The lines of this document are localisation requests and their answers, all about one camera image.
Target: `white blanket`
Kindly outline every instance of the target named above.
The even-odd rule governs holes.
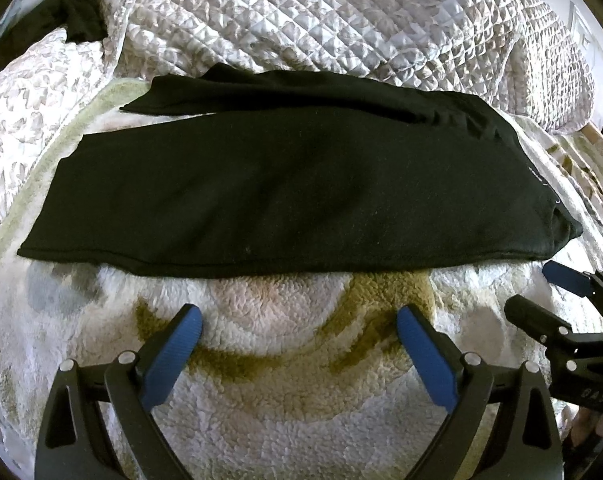
[[[96,364],[138,349],[187,302],[204,314],[202,340],[154,416],[195,478],[404,478],[443,420],[395,336],[396,310],[409,301],[462,350],[502,365],[530,358],[546,373],[540,346],[505,321],[508,297],[522,293],[578,331],[603,330],[586,301],[545,282],[541,263],[178,280],[15,256],[59,158],[83,132],[147,123],[104,114],[146,87],[123,81],[100,94],[50,146],[0,230],[0,427],[22,440],[31,457],[24,468],[32,468],[59,363]],[[556,259],[603,269],[603,208],[584,200],[577,181],[535,140],[553,138],[531,120],[516,121],[525,127],[513,122],[524,150],[584,225]],[[555,408],[564,428],[570,410],[561,402]],[[136,478],[112,410],[106,415],[124,469]]]
[[[593,109],[589,68],[542,0],[134,0],[119,75],[216,62],[470,92],[565,132]]]

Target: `ridged blue rubber pad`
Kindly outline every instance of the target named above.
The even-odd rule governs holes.
[[[549,283],[560,286],[582,298],[591,296],[594,292],[588,276],[584,276],[578,270],[571,269],[552,260],[543,266],[541,272]]]
[[[451,413],[459,401],[455,375],[407,306],[400,308],[397,313],[397,333],[431,400]]]
[[[144,374],[140,402],[147,412],[166,401],[202,334],[202,313],[199,308],[187,305],[182,309],[186,309],[183,319]]]

